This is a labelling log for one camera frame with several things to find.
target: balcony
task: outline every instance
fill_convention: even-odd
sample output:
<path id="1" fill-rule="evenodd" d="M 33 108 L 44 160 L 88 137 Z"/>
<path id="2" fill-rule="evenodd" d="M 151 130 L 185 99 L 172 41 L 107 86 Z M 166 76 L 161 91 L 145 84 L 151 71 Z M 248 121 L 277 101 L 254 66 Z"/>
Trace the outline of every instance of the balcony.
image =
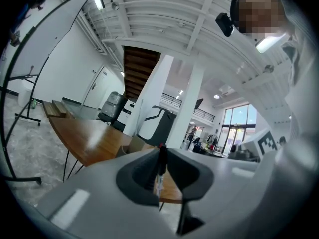
<path id="1" fill-rule="evenodd" d="M 175 97 L 172 97 L 172 96 L 165 94 L 165 93 L 163 93 L 161 95 L 160 101 L 165 103 L 165 104 L 170 104 L 171 106 L 177 107 L 177 108 L 179 108 L 181 103 L 182 103 L 182 100 L 176 99 Z M 215 116 L 213 114 L 205 112 L 204 110 L 199 109 L 199 108 L 195 109 L 193 111 L 193 114 L 196 115 L 196 117 L 200 117 L 200 118 L 205 119 L 209 122 L 214 122 L 214 119 L 215 119 Z"/>

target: glass window frame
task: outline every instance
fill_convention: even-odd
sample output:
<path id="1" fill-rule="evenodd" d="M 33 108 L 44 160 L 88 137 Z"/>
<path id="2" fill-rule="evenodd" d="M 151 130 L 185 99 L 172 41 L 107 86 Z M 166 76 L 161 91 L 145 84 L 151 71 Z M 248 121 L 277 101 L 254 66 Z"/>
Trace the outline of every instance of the glass window frame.
<path id="1" fill-rule="evenodd" d="M 222 153 L 224 152 L 225 145 L 226 145 L 226 142 L 227 142 L 227 139 L 228 139 L 228 136 L 229 136 L 229 132 L 230 132 L 231 129 L 244 129 L 244 135 L 243 135 L 243 140 L 244 140 L 245 134 L 246 134 L 246 129 L 247 129 L 247 128 L 256 128 L 256 124 L 247 124 L 247 123 L 248 123 L 248 112 L 249 112 L 248 106 L 249 106 L 249 105 L 250 105 L 250 103 L 245 104 L 245 105 L 240 105 L 240 106 L 235 106 L 235 107 L 232 107 L 232 108 L 225 109 L 225 114 L 224 114 L 224 120 L 223 120 L 222 129 L 225 128 L 225 127 L 227 127 L 227 128 L 228 128 L 228 135 L 227 135 L 227 138 L 226 138 L 226 141 L 225 141 L 225 144 L 224 144 Z M 242 107 L 242 106 L 246 106 L 246 107 L 247 107 L 246 124 L 231 124 L 231 123 L 232 123 L 232 119 L 233 119 L 234 108 Z M 229 123 L 229 125 L 228 125 L 228 124 L 224 124 L 224 123 L 225 123 L 225 119 L 226 119 L 226 113 L 227 113 L 227 111 L 230 110 L 230 109 L 231 109 L 230 123 Z M 219 144 L 219 139 L 220 139 L 221 133 L 222 133 L 222 130 L 221 130 L 220 133 L 219 133 L 218 144 Z"/>

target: trash bin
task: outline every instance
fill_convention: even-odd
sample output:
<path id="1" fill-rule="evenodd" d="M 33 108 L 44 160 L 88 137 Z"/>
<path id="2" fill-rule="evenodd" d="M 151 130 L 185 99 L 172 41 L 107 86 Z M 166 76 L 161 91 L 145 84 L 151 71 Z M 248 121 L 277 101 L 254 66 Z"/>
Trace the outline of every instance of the trash bin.
<path id="1" fill-rule="evenodd" d="M 27 102 L 30 100 L 32 89 L 33 83 L 22 80 L 21 89 L 18 96 L 18 104 L 21 107 L 25 107 Z"/>

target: wooden table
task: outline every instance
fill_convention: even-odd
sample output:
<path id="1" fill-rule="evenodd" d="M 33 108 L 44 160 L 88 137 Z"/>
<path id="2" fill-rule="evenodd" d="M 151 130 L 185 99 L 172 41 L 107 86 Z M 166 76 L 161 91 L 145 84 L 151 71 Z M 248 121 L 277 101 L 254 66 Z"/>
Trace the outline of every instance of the wooden table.
<path id="1" fill-rule="evenodd" d="M 129 145 L 132 138 L 99 120 L 49 118 L 55 133 L 70 153 L 85 167 L 115 158 L 121 145 Z M 154 148 L 145 144 L 143 150 Z M 161 202 L 180 204 L 182 194 L 168 170 L 164 176 Z"/>

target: white column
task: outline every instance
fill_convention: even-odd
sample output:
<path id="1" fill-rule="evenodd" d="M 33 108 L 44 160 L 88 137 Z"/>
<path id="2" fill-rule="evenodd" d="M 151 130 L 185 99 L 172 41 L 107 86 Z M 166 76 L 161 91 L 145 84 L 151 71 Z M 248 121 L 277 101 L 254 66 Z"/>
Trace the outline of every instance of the white column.
<path id="1" fill-rule="evenodd" d="M 123 133 L 133 136 L 141 127 L 150 108 L 160 104 L 160 98 L 163 93 L 165 83 L 174 58 L 162 54 L 159 61 L 152 70 L 151 75 L 146 81 L 136 103 L 130 114 Z"/>
<path id="2" fill-rule="evenodd" d="M 180 148 L 183 142 L 196 105 L 204 72 L 205 67 L 196 62 L 189 79 L 185 96 L 178 111 L 178 115 L 166 142 L 168 148 Z"/>

